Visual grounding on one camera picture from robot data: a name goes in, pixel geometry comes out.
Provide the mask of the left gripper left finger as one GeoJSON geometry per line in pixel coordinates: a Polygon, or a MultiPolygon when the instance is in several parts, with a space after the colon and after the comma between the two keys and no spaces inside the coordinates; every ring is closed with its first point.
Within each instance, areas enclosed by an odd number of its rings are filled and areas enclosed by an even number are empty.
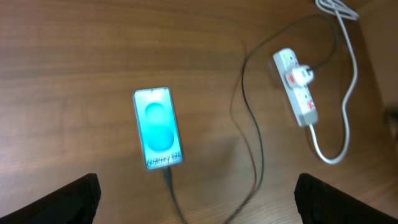
{"type": "Polygon", "coordinates": [[[1,224],[92,224],[101,199],[95,173],[86,174],[31,204],[1,217],[1,224]]]}

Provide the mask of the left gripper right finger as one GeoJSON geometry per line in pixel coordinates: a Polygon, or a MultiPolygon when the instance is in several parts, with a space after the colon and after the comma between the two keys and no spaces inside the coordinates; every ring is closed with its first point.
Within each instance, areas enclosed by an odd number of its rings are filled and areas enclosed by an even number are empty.
{"type": "Polygon", "coordinates": [[[303,224],[397,224],[396,218],[307,173],[299,175],[294,198],[303,224]]]}

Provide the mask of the blue Galaxy smartphone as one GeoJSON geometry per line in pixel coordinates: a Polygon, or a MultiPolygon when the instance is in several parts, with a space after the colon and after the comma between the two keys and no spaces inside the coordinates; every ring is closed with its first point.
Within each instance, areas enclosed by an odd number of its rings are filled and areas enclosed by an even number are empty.
{"type": "Polygon", "coordinates": [[[146,168],[180,164],[183,150],[170,89],[136,90],[132,99],[146,168]]]}

